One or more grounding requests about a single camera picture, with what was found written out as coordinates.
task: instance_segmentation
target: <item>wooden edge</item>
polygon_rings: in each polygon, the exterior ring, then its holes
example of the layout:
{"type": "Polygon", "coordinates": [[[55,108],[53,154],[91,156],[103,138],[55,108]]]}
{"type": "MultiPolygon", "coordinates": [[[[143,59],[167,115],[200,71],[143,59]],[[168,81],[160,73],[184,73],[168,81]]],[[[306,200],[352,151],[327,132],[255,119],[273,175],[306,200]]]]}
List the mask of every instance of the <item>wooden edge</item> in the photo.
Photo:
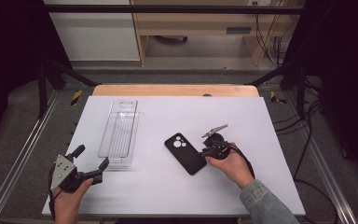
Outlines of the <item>wooden edge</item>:
{"type": "MultiPolygon", "coordinates": [[[[28,218],[0,218],[0,224],[54,224],[53,220],[28,219],[28,218]]],[[[97,224],[99,221],[78,221],[77,224],[97,224]]]]}
{"type": "Polygon", "coordinates": [[[99,85],[93,96],[241,96],[258,97],[257,88],[244,85],[99,85]]]}
{"type": "Polygon", "coordinates": [[[255,35],[251,36],[244,36],[243,41],[245,41],[246,48],[248,49],[249,53],[251,54],[252,62],[254,66],[258,66],[261,64],[259,60],[264,56],[264,50],[258,44],[257,38],[255,35]]]}
{"type": "MultiPolygon", "coordinates": [[[[130,0],[130,4],[135,5],[133,0],[130,0]]],[[[137,43],[137,47],[138,47],[139,59],[141,61],[141,65],[145,66],[146,51],[145,51],[144,43],[139,35],[137,14],[132,13],[131,15],[132,15],[132,21],[133,21],[133,28],[134,28],[135,36],[136,36],[136,43],[137,43]]]]}

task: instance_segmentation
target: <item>white cabinet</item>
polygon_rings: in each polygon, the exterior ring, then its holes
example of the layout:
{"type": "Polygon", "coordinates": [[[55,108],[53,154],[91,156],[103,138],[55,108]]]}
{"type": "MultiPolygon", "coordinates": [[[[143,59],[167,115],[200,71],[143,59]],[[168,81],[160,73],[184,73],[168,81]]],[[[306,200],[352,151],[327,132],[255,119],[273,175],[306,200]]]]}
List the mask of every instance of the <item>white cabinet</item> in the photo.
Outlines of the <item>white cabinet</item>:
{"type": "MultiPolygon", "coordinates": [[[[128,0],[44,0],[45,4],[129,5],[128,0]]],[[[130,13],[50,13],[70,61],[139,61],[130,13]]]]}

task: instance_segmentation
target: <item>aluminum rail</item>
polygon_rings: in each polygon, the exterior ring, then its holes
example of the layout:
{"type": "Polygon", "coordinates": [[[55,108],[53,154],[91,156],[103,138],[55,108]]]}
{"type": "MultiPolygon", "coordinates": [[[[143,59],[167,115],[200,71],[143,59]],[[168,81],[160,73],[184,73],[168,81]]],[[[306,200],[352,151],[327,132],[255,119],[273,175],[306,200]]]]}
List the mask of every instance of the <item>aluminum rail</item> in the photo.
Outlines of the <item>aluminum rail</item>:
{"type": "Polygon", "coordinates": [[[280,14],[302,15],[319,12],[304,7],[232,7],[178,5],[22,5],[28,9],[65,13],[195,13],[195,14],[280,14]]]}
{"type": "Polygon", "coordinates": [[[31,153],[34,150],[34,146],[36,145],[40,134],[43,132],[60,95],[61,93],[59,91],[53,91],[48,102],[48,110],[46,111],[45,116],[37,120],[33,130],[31,131],[30,135],[28,136],[28,139],[26,140],[24,146],[21,149],[19,156],[17,157],[16,161],[8,172],[7,177],[0,188],[0,214],[7,202],[8,197],[16,186],[16,183],[20,178],[21,172],[24,169],[29,157],[31,156],[31,153]]]}
{"type": "MultiPolygon", "coordinates": [[[[296,113],[295,107],[295,97],[292,93],[285,92],[286,99],[288,100],[289,105],[292,107],[292,110],[296,113]]],[[[298,125],[304,126],[306,123],[305,120],[299,122],[298,125]]],[[[307,137],[310,133],[308,126],[301,129],[302,136],[307,141],[307,137]]],[[[309,144],[310,155],[312,156],[313,161],[315,162],[315,166],[318,169],[319,175],[321,176],[322,181],[324,182],[324,186],[326,187],[327,193],[330,196],[331,201],[336,206],[337,213],[341,222],[344,224],[356,224],[356,218],[349,206],[347,200],[345,199],[344,194],[342,193],[341,188],[336,181],[332,171],[330,170],[324,156],[319,150],[318,145],[313,139],[312,135],[310,136],[310,144],[309,144]]]]}

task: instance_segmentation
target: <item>wrist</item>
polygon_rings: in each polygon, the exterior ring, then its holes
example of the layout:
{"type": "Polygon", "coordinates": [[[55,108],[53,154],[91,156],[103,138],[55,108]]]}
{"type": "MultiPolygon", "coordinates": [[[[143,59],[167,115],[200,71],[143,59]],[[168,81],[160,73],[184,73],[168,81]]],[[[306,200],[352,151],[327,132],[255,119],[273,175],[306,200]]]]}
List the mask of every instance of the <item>wrist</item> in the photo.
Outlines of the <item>wrist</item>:
{"type": "Polygon", "coordinates": [[[244,176],[243,178],[236,181],[236,183],[240,189],[244,189],[244,188],[246,188],[246,186],[248,186],[249,184],[251,184],[254,181],[255,181],[255,179],[252,176],[244,176]]]}
{"type": "Polygon", "coordinates": [[[61,211],[57,214],[54,220],[54,224],[76,224],[77,223],[77,211],[61,211]]]}

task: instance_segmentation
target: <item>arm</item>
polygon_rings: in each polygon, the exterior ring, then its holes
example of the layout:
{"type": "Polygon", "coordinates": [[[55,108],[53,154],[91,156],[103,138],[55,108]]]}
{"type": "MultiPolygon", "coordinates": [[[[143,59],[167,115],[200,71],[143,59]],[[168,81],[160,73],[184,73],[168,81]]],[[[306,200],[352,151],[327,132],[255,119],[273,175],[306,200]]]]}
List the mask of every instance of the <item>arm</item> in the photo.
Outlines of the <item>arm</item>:
{"type": "Polygon", "coordinates": [[[77,223],[80,202],[91,184],[92,178],[84,181],[74,193],[63,192],[60,188],[54,190],[55,224],[77,223]]]}
{"type": "Polygon", "coordinates": [[[241,189],[241,201],[254,223],[298,223],[292,212],[261,181],[255,180],[245,160],[231,150],[224,160],[206,157],[241,189]]]}

